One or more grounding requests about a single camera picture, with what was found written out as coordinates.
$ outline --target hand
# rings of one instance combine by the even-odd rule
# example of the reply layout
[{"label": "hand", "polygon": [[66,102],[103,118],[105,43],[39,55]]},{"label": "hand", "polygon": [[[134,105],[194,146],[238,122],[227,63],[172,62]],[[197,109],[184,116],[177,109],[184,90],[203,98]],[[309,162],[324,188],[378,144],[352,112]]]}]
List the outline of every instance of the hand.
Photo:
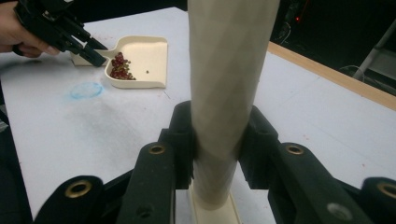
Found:
[{"label": "hand", "polygon": [[42,52],[59,54],[58,49],[32,35],[20,24],[14,12],[17,3],[0,4],[0,52],[11,52],[17,45],[21,54],[28,58],[37,58]]}]

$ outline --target finger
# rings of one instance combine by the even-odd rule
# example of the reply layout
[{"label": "finger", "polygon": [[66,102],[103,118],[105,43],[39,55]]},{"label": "finger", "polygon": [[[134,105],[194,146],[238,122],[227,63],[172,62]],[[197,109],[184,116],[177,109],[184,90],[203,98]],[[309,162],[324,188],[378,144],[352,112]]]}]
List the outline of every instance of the finger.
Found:
[{"label": "finger", "polygon": [[48,46],[44,52],[50,55],[58,55],[60,53],[60,51],[53,46]]},{"label": "finger", "polygon": [[24,53],[23,56],[26,58],[38,58],[40,57],[41,53],[39,54],[29,54],[29,53]]},{"label": "finger", "polygon": [[12,46],[12,51],[14,51],[14,53],[16,53],[17,55],[23,56],[23,52],[20,50],[19,45]]},{"label": "finger", "polygon": [[23,55],[25,54],[40,55],[43,52],[36,47],[28,46],[25,44],[19,44],[18,48],[23,53]]},{"label": "finger", "polygon": [[11,52],[12,51],[12,46],[10,45],[0,45],[0,52]]}]

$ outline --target wooden table edge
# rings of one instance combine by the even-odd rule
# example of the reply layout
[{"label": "wooden table edge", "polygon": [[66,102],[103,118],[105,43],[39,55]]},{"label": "wooden table edge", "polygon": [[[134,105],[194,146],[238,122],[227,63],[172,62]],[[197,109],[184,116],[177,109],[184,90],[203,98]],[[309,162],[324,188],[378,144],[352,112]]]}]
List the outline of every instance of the wooden table edge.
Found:
[{"label": "wooden table edge", "polygon": [[272,42],[270,42],[268,45],[268,51],[291,63],[295,63],[310,72],[324,77],[335,84],[338,84],[350,91],[353,91],[362,97],[365,97],[371,101],[374,101],[380,105],[396,111],[396,96],[369,86],[353,77],[348,77],[340,72],[331,69],[330,67],[314,62],[308,58],[305,58],[303,55],[300,55],[289,49],[285,49]]}]

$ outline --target white base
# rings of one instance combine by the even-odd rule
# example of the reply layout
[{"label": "white base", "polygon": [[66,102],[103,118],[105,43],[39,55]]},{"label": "white base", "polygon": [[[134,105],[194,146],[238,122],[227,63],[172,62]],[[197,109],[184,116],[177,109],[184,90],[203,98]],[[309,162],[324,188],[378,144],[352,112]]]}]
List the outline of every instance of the white base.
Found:
[{"label": "white base", "polygon": [[194,200],[192,185],[189,188],[189,199],[194,224],[241,224],[236,210],[233,195],[230,193],[225,204],[215,210],[206,210]]}]

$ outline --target small pieces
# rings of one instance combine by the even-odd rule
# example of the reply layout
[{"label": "small pieces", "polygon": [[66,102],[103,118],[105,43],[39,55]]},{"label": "small pieces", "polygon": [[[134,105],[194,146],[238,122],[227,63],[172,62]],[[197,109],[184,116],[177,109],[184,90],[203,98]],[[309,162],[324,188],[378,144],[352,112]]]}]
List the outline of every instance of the small pieces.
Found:
[{"label": "small pieces", "polygon": [[122,52],[119,52],[114,59],[111,60],[113,69],[110,76],[121,80],[136,80],[136,78],[129,72],[129,63],[131,61],[123,58]]}]

